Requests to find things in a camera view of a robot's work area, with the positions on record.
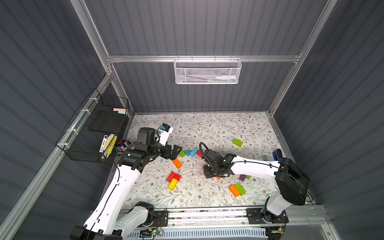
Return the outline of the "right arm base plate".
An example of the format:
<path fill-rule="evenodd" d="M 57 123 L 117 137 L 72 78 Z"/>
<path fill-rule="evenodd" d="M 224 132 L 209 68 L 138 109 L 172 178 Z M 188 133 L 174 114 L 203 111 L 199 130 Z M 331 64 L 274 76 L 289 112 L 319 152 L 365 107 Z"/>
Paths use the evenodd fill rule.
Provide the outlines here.
<path fill-rule="evenodd" d="M 286 211 L 276 216 L 264 208 L 247 208 L 246 217 L 249 224 L 287 224 L 289 223 Z"/>

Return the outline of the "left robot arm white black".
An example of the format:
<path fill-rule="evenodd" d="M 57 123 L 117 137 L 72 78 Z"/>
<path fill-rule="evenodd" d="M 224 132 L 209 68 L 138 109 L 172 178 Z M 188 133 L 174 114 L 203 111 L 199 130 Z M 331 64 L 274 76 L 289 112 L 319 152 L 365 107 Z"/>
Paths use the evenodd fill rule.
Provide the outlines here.
<path fill-rule="evenodd" d="M 152 204 L 139 202 L 122 218 L 120 210 L 131 188 L 146 165 L 161 157 L 175 160 L 182 150 L 168 145 L 173 128 L 162 124 L 157 130 L 141 128 L 133 147 L 117 157 L 117 171 L 104 196 L 82 226 L 75 226 L 72 240 L 122 240 L 140 225 L 149 227 L 155 221 Z"/>

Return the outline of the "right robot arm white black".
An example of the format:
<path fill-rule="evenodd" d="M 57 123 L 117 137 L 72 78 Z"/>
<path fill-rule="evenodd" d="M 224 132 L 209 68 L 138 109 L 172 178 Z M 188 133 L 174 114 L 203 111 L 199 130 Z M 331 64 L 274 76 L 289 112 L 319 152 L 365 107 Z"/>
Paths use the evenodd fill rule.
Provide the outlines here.
<path fill-rule="evenodd" d="M 213 150 L 202 152 L 204 174 L 207 179 L 246 175 L 268 180 L 278 186 L 266 200 L 264 216 L 279 216 L 290 206 L 303 206 L 306 203 L 310 177 L 291 159 L 280 161 L 260 161 L 246 159 L 234 154 L 221 156 Z"/>

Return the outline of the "light blue block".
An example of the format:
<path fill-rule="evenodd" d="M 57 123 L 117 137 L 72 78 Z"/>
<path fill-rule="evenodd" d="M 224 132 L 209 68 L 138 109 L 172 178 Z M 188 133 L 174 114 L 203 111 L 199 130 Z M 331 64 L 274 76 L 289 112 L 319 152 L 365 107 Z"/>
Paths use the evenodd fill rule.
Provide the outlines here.
<path fill-rule="evenodd" d="M 190 151 L 190 157 L 195 157 L 195 155 L 197 154 L 197 152 L 199 151 L 198 148 L 194 148 L 193 150 Z"/>

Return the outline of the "red small block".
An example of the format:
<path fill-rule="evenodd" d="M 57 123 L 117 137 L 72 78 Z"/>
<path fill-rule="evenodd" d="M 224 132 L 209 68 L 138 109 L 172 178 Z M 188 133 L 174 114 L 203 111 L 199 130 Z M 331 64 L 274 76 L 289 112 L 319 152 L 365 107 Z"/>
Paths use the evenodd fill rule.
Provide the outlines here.
<path fill-rule="evenodd" d="M 176 179 L 179 182 L 181 180 L 181 176 L 178 174 L 175 174 L 174 179 Z"/>

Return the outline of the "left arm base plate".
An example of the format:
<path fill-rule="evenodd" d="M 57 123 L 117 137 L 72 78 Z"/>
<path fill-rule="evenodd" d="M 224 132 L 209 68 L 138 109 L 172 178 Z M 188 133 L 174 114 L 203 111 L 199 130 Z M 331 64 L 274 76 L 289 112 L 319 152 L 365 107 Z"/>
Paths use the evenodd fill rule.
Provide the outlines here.
<path fill-rule="evenodd" d="M 167 227 L 169 220 L 169 211 L 154 211 L 153 216 L 150 217 L 149 221 L 138 226 L 138 228 L 160 228 Z"/>

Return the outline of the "red long block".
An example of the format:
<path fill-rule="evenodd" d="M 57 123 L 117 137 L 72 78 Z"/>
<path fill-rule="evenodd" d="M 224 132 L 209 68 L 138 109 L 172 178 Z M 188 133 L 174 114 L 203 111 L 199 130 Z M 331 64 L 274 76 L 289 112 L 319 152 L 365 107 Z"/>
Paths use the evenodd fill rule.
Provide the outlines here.
<path fill-rule="evenodd" d="M 169 183 L 171 183 L 172 180 L 175 178 L 175 175 L 176 175 L 176 173 L 171 172 L 170 175 L 169 175 L 168 178 L 167 178 L 167 181 L 168 181 Z"/>

